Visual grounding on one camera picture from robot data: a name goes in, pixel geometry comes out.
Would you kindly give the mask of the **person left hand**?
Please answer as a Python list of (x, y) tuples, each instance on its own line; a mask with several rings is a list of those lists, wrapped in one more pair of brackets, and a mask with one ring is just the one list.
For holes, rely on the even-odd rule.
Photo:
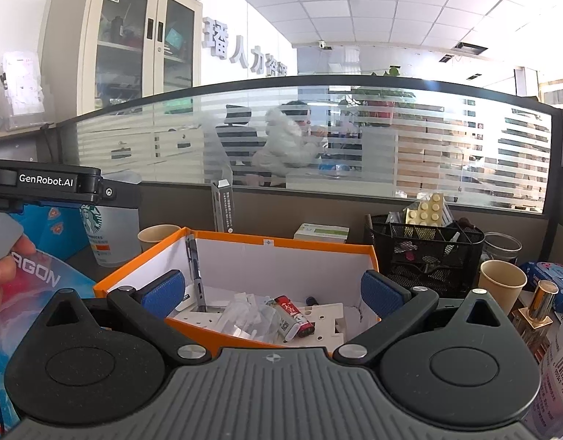
[[(32, 255), (35, 251), (35, 245), (26, 235), (22, 235), (12, 248), (12, 252), (19, 253), (23, 256)], [(2, 285), (13, 280), (15, 273), (16, 263), (12, 254), (8, 254), (4, 258), (0, 259), (0, 307), (2, 303)]]

